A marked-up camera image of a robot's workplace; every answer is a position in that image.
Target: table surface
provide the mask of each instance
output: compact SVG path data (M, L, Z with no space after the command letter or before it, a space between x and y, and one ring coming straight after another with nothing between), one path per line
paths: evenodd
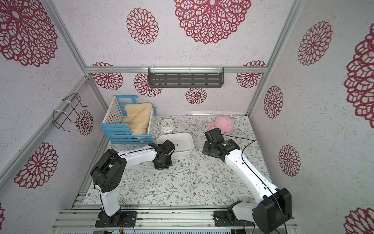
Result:
M188 156L173 156L173 165L165 170L156 170L152 162L137 164L127 168L117 187L119 202L126 204L154 205L209 205L226 206L243 200L255 203L255 200L234 170L220 159L202 154L204 132L208 125L215 121L217 115L194 116L156 116L153 123L155 139L164 135L157 127L159 120L171 118L175 123L173 133L190 133L194 141L194 149ZM234 132L228 135L256 140L247 116L229 116L234 122ZM224 136L233 139L241 149L251 143L250 140ZM126 151L144 147L144 145L112 145L116 151ZM268 170L257 141L244 151L250 162L270 180ZM101 204L98 190L89 187L84 198L85 204Z

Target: wire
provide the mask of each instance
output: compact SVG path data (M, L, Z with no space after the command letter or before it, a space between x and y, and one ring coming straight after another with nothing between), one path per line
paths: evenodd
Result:
M221 134L221 135L228 136L228 137L240 138L240 139L244 139L244 140L251 140L251 139L248 139L248 138L242 138L242 137L230 136L230 135L226 135L226 134Z
M129 224L131 224L132 228L134 229L134 234L135 234L135 227L132 223L129 222Z
M261 178L248 166L248 164L244 161L244 158L243 158L243 152L244 152L244 150L245 150L245 148L247 148L247 146L246 147L244 147L244 149L243 149L243 151L242 151L242 160L243 160L243 162L244 162L244 164L253 172L253 174L261 181L261 183L263 183L264 185L265 185L265 187L267 187L267 189L269 189L269 191L270 191L270 193L272 193L272 195L273 195L273 197L275 198L275 201L277 202L277 204L278 204L278 207L279 207L279 211L281 212L280 214L282 215L282 219L283 219L283 223L284 223L284 227L285 227L285 229L286 229L286 234L288 234L288 232L287 232L287 227L286 227L286 221L284 220L284 216L283 216L283 213L282 213L282 209L280 208L281 206L279 205L279 202L278 202L278 200L277 200L277 198L274 196L274 194L273 194L273 192L270 190L270 188L261 180Z
M253 234L253 232L255 231L255 227L256 227L256 223L255 223L255 225L253 226L252 234Z
M129 152L129 153L124 153L124 154L121 154L119 156L122 156L122 155L125 155L125 154L131 154L131 153L135 153L135 152L139 152L139 151L144 151L144 150L147 150L147 149L140 149L140 150L137 150L137 151L132 151L132 152Z

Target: pink fluffy toy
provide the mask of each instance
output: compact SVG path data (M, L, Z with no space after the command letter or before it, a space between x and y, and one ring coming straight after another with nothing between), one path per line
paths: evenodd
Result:
M220 128L222 133L232 133L234 131L234 123L227 117L219 116L215 122L209 124L209 129Z

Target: red flower pattern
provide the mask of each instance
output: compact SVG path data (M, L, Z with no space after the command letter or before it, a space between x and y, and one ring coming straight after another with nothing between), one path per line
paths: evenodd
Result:
M252 61L244 65L244 67L263 67L266 63L260 60ZM257 85L262 73L238 73L236 74L236 82L244 88L250 88Z
M275 118L283 106L283 93L278 86L271 87L265 95L264 110L269 118Z
M135 8L127 16L127 29L132 38L140 44L150 44L156 40L159 28L153 15L146 9Z
M1 230L1 225L3 224L3 221L5 220L4 211L5 210L1 207L1 202L0 202L0 230Z
M346 234L374 233L374 210L372 208L351 210L345 218Z
M203 88L190 88L186 93L186 99L191 104L200 104L206 99L206 91Z
M93 66L97 67L112 67L109 63L95 63ZM104 72L104 73L92 73L93 80L103 88L115 90L119 89L123 84L123 77L121 73L112 73L112 72Z
M20 187L37 188L46 183L57 167L56 150L49 143L42 143L14 178Z
M149 86L148 74L138 73L134 79L134 86L138 93L146 97L154 97L161 93L162 88L151 88Z
M326 52L331 42L331 25L321 21L313 25L303 36L299 46L299 61L303 65L317 62Z
M296 176L300 171L299 153L292 145L285 145L279 152L279 164L282 171L288 176Z
M0 22L4 58L39 67L55 57L57 34L38 0L0 0Z
M77 130L80 134L86 136L92 132L92 129L94 128L94 120L90 112L86 110L80 111L75 121L75 125L77 126Z
M179 26L196 42L217 43L236 32L250 0L174 0Z
M347 65L347 102L353 103L355 115L369 120L374 128L374 24L365 39L355 47L353 60Z

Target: white rectangular bowl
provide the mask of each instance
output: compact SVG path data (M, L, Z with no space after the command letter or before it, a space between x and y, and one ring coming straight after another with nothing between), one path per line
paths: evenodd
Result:
M171 141L173 144L178 144L172 156L187 156L193 150L193 139L189 133L173 133L162 135L157 138L157 144L162 144L166 140Z

